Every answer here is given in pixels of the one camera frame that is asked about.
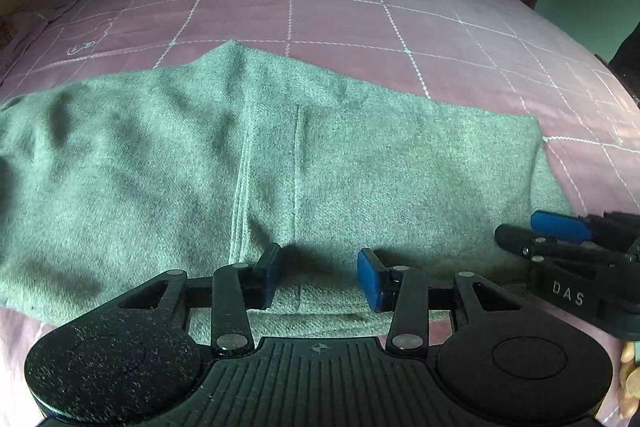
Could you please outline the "grey-green knit pants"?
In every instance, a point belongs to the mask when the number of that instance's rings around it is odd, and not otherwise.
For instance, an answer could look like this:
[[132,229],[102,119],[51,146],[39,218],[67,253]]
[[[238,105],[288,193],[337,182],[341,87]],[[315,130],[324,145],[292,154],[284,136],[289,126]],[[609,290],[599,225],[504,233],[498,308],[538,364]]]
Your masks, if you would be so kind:
[[359,249],[524,274],[495,228],[570,203],[532,116],[434,102],[230,41],[1,109],[1,301],[64,324],[169,269],[291,251],[256,336],[370,336]]

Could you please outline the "pink checked bed sheet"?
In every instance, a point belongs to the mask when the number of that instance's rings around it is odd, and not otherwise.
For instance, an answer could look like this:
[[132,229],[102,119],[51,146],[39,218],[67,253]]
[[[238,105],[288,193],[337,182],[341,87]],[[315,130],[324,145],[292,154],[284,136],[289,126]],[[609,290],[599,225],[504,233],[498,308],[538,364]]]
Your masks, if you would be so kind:
[[191,62],[229,40],[380,86],[533,115],[580,213],[639,209],[639,112],[590,51],[518,0],[82,0],[17,38],[1,95]]

